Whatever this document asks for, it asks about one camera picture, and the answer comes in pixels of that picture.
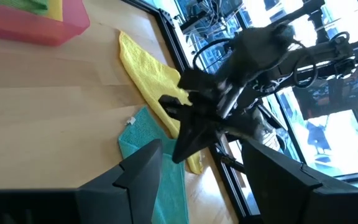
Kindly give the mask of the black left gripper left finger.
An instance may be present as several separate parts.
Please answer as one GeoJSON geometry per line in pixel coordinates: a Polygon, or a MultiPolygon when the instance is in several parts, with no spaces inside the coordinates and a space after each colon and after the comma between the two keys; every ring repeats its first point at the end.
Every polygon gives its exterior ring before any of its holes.
{"type": "Polygon", "coordinates": [[[151,224],[162,156],[154,139],[75,189],[0,190],[0,224],[151,224]]]}

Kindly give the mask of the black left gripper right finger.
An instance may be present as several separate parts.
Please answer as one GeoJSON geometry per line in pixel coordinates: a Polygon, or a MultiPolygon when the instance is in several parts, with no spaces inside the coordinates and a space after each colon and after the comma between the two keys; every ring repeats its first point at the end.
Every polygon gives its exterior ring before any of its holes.
{"type": "Polygon", "coordinates": [[[264,224],[358,224],[358,188],[250,139],[244,170],[264,224]]]}

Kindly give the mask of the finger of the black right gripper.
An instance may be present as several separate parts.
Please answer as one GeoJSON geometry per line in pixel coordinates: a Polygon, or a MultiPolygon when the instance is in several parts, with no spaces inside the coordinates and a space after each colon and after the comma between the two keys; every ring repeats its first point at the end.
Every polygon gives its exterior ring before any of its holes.
{"type": "Polygon", "coordinates": [[[194,153],[212,144],[212,132],[203,120],[185,121],[180,124],[180,132],[173,151],[172,161],[181,163],[194,153]]]}
{"type": "Polygon", "coordinates": [[[198,144],[200,146],[210,146],[217,144],[220,147],[227,145],[226,131],[218,124],[203,121],[199,125],[200,135],[198,137],[198,144]]]}

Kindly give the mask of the teal microfiber towel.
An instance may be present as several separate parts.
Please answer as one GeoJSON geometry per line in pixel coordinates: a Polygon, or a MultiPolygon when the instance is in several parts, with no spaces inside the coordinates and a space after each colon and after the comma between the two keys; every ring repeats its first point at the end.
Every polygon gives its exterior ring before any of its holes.
{"type": "Polygon", "coordinates": [[[189,224],[185,190],[185,164],[172,161],[175,139],[170,139],[146,107],[131,118],[118,138],[123,158],[154,139],[162,140],[162,180],[155,201],[152,224],[189,224]]]}

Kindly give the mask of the yellow microfiber towel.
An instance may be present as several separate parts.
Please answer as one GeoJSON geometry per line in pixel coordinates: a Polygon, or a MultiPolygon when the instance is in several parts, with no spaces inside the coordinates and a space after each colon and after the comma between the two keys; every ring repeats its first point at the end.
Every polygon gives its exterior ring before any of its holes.
{"type": "Polygon", "coordinates": [[[45,17],[56,21],[63,21],[63,0],[47,0],[48,10],[45,17]]]}
{"type": "Polygon", "coordinates": [[[171,136],[178,138],[180,122],[169,117],[158,100],[162,95],[170,95],[178,98],[182,104],[191,104],[188,93],[177,87],[179,72],[159,62],[123,31],[119,34],[119,46],[119,57],[127,74],[171,136]]]}

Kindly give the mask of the bright green microfiber towel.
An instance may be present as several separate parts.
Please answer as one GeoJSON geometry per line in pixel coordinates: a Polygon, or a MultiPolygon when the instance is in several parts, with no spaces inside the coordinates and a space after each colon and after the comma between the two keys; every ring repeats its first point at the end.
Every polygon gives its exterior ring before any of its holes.
{"type": "Polygon", "coordinates": [[[48,0],[0,0],[0,5],[42,16],[49,9],[48,0]]]}

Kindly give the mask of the large window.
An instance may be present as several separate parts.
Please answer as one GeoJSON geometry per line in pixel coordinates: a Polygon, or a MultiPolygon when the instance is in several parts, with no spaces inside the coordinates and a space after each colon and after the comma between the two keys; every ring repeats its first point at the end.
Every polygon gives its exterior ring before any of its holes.
{"type": "MultiPolygon", "coordinates": [[[[174,0],[175,19],[186,39],[189,67],[215,73],[230,51],[224,39],[265,27],[303,7],[309,0],[174,0]]],[[[341,32],[358,62],[358,0],[324,0],[316,12],[291,22],[294,37],[306,47],[341,32]]],[[[288,87],[261,98],[260,114],[276,122],[280,152],[333,177],[358,175],[358,65],[345,79],[316,80],[310,87],[288,87]]]]}

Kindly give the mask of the pink translucent plastic bin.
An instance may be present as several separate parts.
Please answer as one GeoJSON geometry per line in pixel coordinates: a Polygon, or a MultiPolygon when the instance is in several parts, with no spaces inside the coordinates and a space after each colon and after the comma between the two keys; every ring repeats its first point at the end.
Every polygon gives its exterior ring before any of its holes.
{"type": "Polygon", "coordinates": [[[82,0],[63,0],[62,22],[0,5],[0,39],[59,46],[89,26],[82,0]]]}

